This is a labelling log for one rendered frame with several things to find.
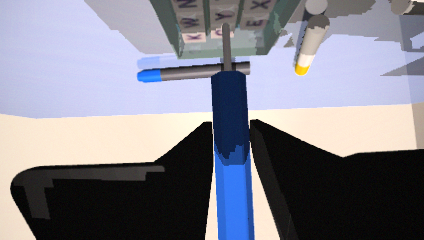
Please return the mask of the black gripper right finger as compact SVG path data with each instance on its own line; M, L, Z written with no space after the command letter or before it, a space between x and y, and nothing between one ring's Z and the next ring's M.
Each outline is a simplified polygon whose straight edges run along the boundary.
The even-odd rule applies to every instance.
M424 192L424 149L340 157L259 119L249 136L280 240L357 240L376 197Z

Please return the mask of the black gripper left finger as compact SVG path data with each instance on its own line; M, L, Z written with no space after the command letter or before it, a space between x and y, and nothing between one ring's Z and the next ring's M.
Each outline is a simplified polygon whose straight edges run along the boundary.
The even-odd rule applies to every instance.
M205 240L214 168L212 121L153 162L36 166L10 192L35 239L41 232L153 230Z

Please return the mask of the blue stylus with white tip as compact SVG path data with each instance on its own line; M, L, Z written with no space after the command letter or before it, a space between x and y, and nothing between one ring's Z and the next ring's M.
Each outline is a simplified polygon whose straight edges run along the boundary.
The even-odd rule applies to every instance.
M218 240L255 240L246 75L232 71L222 25L224 71L211 76Z

